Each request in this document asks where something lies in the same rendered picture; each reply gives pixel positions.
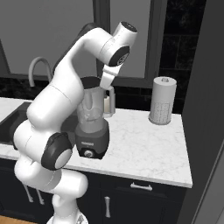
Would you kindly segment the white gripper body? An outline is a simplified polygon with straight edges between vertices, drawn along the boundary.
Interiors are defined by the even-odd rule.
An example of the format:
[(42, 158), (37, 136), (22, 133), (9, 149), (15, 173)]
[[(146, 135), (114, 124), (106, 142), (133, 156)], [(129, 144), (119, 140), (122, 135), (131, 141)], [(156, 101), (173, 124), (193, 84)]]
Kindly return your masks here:
[(114, 78), (119, 74), (121, 66), (104, 66), (102, 69), (102, 76), (100, 87), (108, 90)]

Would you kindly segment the grey blender with clear jar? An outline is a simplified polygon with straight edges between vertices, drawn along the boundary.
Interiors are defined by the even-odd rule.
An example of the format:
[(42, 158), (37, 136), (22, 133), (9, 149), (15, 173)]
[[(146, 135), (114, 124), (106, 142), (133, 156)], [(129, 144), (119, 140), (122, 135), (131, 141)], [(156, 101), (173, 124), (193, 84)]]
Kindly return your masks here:
[(116, 112), (115, 90), (109, 88), (108, 110), (104, 107), (106, 91), (100, 87), (98, 77), (83, 77), (84, 98), (77, 108), (78, 124), (75, 143), (79, 155), (84, 158), (102, 159), (109, 147), (109, 122), (107, 118)]

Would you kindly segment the dark framed window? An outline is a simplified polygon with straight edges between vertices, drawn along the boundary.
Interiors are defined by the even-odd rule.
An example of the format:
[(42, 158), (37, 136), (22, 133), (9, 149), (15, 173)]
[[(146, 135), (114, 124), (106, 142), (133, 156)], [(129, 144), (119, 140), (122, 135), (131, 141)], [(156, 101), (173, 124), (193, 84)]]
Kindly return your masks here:
[(0, 0), (0, 77), (28, 76), (42, 56), (53, 66), (81, 28), (112, 33), (121, 21), (137, 29), (116, 86), (151, 86), (158, 75), (167, 0)]

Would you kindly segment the white paper towel roll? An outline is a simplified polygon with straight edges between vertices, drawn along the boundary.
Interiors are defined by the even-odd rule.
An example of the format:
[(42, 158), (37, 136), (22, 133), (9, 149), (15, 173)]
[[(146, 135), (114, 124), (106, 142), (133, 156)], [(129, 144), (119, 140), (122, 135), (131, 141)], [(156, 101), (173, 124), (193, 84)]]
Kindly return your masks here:
[(159, 76), (153, 80), (149, 120), (156, 125), (167, 125), (172, 119), (177, 81)]

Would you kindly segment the grey curved tap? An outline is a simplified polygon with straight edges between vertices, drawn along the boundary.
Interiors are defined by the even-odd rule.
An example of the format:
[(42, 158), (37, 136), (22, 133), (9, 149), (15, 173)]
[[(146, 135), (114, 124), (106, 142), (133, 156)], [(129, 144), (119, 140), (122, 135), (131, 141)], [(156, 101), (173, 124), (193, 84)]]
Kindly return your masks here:
[(48, 81), (51, 82), (51, 80), (53, 78), (53, 74), (52, 74), (52, 70), (50, 68), (49, 62), (43, 57), (37, 57), (32, 60), (31, 64), (29, 65), (29, 70), (28, 70), (28, 80), (29, 80), (30, 87), (32, 87), (32, 88), (35, 87), (35, 83), (34, 83), (34, 79), (33, 79), (34, 68), (39, 62), (42, 62), (45, 65)]

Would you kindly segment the dark grey tall cabinet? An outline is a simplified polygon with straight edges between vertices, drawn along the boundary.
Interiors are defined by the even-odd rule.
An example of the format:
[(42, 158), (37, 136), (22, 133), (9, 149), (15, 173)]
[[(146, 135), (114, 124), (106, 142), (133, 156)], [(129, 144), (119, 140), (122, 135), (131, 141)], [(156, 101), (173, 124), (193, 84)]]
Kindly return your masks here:
[(206, 0), (182, 118), (192, 188), (178, 224), (224, 224), (224, 0)]

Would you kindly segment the dark sink basin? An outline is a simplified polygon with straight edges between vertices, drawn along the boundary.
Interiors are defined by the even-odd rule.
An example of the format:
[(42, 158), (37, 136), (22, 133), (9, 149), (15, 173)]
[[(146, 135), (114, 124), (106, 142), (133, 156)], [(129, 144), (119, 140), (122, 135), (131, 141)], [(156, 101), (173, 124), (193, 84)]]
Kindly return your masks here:
[(26, 110), (29, 102), (22, 103), (0, 122), (0, 144), (12, 145), (12, 135), (17, 126), (27, 119)]

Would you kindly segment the dark drawer front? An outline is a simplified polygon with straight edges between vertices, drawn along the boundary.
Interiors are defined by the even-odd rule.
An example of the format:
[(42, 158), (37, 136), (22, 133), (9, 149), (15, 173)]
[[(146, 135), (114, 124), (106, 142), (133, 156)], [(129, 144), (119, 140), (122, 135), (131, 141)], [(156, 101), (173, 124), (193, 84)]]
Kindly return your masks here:
[[(150, 192), (142, 189), (131, 188), (130, 184), (133, 182), (140, 186), (151, 185), (153, 190)], [(172, 200), (175, 202), (180, 202), (186, 194), (186, 189), (184, 187), (154, 183), (132, 178), (113, 177), (109, 175), (101, 175), (101, 187), (107, 190), (124, 190), (126, 192), (133, 193), (145, 193), (153, 197)]]

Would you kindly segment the dark cupboard door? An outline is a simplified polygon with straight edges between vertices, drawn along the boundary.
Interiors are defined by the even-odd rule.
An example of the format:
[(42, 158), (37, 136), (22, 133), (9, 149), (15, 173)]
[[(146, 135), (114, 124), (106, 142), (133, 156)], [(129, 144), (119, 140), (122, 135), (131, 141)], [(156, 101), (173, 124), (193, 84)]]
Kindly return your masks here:
[[(105, 216), (110, 197), (110, 218)], [(177, 224), (179, 205), (140, 192), (101, 191), (103, 224)]]
[(0, 214), (46, 224), (53, 216), (53, 196), (40, 191), (45, 201), (44, 205), (40, 205), (36, 189), (28, 186), (33, 197), (33, 203), (29, 202), (23, 184), (14, 174), (15, 163), (15, 160), (0, 158)]

